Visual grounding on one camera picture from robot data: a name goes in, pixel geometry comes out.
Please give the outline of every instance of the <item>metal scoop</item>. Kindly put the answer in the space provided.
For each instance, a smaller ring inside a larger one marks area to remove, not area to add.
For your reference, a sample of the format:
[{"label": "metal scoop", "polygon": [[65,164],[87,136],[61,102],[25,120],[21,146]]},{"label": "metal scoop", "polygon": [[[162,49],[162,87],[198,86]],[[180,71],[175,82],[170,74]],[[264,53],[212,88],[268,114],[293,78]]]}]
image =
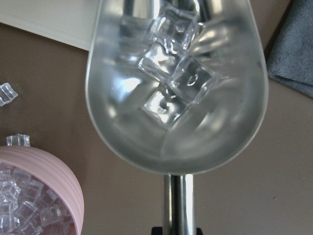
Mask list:
[{"label": "metal scoop", "polygon": [[89,53],[86,99],[106,145],[127,162],[163,174],[164,235],[194,235],[193,176],[238,156],[260,128],[268,100],[265,60],[248,0],[172,0],[198,16],[188,54],[218,75],[173,125],[143,107],[160,87],[138,69],[151,46],[161,0],[100,3]]}]

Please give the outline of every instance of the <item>pink container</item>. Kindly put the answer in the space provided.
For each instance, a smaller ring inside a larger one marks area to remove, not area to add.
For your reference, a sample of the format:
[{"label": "pink container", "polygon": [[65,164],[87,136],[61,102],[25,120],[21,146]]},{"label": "pink container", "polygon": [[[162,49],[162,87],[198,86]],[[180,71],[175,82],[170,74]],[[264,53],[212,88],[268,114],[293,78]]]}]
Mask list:
[{"label": "pink container", "polygon": [[41,149],[25,146],[0,146],[0,162],[32,174],[54,190],[72,215],[75,229],[70,229],[69,235],[81,234],[83,193],[74,173],[64,162]]}]

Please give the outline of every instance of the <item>brown table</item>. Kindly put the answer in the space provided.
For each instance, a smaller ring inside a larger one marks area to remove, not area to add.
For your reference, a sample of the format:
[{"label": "brown table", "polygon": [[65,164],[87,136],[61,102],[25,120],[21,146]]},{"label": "brown table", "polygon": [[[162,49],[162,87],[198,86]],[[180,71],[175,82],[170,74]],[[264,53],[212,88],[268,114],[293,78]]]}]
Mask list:
[{"label": "brown table", "polygon": [[[290,0],[253,0],[264,47]],[[0,83],[19,96],[0,108],[0,144],[16,133],[63,160],[85,198],[83,235],[149,235],[162,224],[162,176],[116,157],[85,103],[88,52],[0,24]],[[235,160],[195,176],[204,235],[313,234],[313,100],[270,80],[264,123]]]}]

